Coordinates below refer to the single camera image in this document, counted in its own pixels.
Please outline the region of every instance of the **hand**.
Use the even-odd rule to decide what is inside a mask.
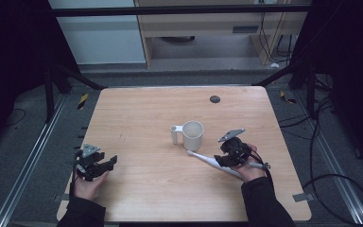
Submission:
[[[257,147],[251,144],[248,144],[249,148],[254,150],[255,152],[252,152],[251,155],[254,155],[255,157],[259,158],[256,154]],[[258,163],[254,158],[251,156],[246,160],[247,163]],[[252,167],[248,164],[241,164],[239,166],[231,167],[232,170],[238,172],[241,175],[241,178],[243,178],[243,181],[245,183],[250,182],[254,179],[260,178],[260,177],[266,177],[265,171],[261,168]]]
[[[109,171],[106,171],[92,182],[87,182],[78,177],[75,182],[75,197],[92,201],[98,191],[98,188],[102,185],[108,175]]]

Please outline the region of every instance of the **black curtain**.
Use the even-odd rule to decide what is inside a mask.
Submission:
[[[337,113],[363,155],[363,1],[314,0],[313,4],[323,9],[309,11],[293,61],[312,61],[316,73],[333,78]],[[293,81],[305,82],[304,67],[294,73]]]
[[[0,0],[0,130],[15,98],[43,85],[50,64],[80,73],[57,19],[30,13],[37,9],[51,8],[42,0]]]

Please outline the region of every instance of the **cabinet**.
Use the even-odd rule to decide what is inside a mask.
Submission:
[[[277,0],[277,3],[308,1]],[[176,0],[134,0],[136,7],[251,5],[254,2],[255,0],[185,0],[182,3]],[[147,66],[150,66],[155,37],[234,35],[241,32],[250,35],[261,63],[267,64],[267,52],[263,44],[268,43],[266,50],[272,51],[280,35],[299,34],[305,15],[306,12],[267,12],[264,16],[263,13],[140,15],[138,21]]]
[[[134,7],[132,0],[49,0],[52,9]],[[81,68],[146,62],[135,15],[58,17],[60,27]]]

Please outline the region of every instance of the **small dark object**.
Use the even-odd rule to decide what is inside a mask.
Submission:
[[[251,149],[249,148],[249,146],[241,142],[238,137],[233,137],[225,141],[220,149],[223,151],[223,153],[227,155],[214,155],[214,157],[220,166],[225,167],[245,164],[246,160],[251,155]]]
[[[212,103],[218,103],[220,102],[220,97],[219,96],[211,96],[209,98],[209,100],[212,102]]]

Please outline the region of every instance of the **black sleeve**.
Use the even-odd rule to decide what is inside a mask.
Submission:
[[[92,201],[71,197],[58,227],[103,227],[106,208]]]
[[[241,186],[250,227],[295,226],[285,208],[276,200],[268,178],[262,177]]]

